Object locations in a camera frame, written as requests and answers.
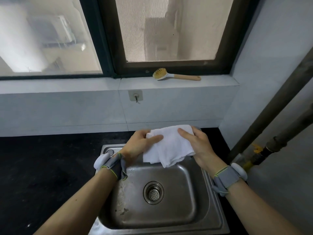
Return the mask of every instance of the white towel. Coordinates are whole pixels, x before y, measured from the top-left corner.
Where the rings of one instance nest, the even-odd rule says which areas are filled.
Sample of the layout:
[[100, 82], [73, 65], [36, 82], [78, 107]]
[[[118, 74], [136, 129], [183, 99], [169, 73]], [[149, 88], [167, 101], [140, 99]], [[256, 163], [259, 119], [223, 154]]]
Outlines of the white towel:
[[143, 162], [157, 163], [161, 162], [164, 168], [173, 166], [182, 161], [186, 156], [195, 154], [190, 142], [179, 135], [178, 128], [182, 128], [190, 134], [194, 134], [190, 125], [176, 125], [166, 128], [154, 129], [147, 133], [146, 138], [162, 134], [164, 138], [152, 145], [152, 147], [143, 153]]

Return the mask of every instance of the pipe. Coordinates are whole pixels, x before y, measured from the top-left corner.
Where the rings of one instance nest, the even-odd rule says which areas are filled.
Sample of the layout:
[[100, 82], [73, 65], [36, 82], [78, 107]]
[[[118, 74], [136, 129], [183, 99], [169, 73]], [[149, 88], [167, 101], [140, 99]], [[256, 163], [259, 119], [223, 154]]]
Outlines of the pipe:
[[313, 76], [313, 48], [280, 87], [267, 106], [230, 151], [226, 161], [230, 163], [263, 132], [285, 106], [311, 80]]
[[260, 165], [270, 154], [279, 152], [287, 146], [287, 143], [297, 136], [313, 123], [313, 104], [299, 118], [291, 123], [286, 129], [279, 133], [276, 137], [269, 140], [263, 151], [254, 154], [249, 162], [243, 168], [248, 171], [254, 165]]

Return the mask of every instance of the person's right hand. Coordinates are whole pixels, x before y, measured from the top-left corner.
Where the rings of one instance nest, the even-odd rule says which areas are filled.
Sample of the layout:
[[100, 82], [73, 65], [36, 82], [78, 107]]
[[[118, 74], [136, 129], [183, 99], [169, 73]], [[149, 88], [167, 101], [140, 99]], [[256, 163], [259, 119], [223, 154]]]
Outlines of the person's right hand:
[[181, 128], [178, 129], [178, 133], [190, 142], [196, 153], [194, 159], [197, 164], [202, 169], [206, 170], [211, 177], [214, 177], [219, 170], [227, 165], [215, 154], [207, 135], [194, 126], [191, 126], [191, 128], [193, 129], [194, 135]]

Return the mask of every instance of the sink basin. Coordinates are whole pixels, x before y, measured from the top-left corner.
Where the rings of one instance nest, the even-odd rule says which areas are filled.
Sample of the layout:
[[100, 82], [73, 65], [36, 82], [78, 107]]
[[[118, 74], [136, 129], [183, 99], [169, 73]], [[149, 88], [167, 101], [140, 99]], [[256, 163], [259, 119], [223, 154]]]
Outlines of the sink basin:
[[[101, 153], [123, 144], [103, 145]], [[98, 216], [105, 234], [225, 234], [229, 228], [212, 181], [193, 157], [169, 168], [143, 163], [127, 169]]]

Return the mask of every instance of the drain strainer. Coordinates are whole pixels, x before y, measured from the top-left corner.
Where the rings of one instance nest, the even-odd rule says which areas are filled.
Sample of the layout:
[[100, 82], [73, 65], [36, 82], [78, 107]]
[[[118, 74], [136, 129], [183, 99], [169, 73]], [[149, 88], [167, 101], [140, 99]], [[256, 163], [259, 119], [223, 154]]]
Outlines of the drain strainer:
[[161, 202], [164, 196], [163, 186], [157, 181], [151, 181], [143, 189], [145, 201], [151, 205]]

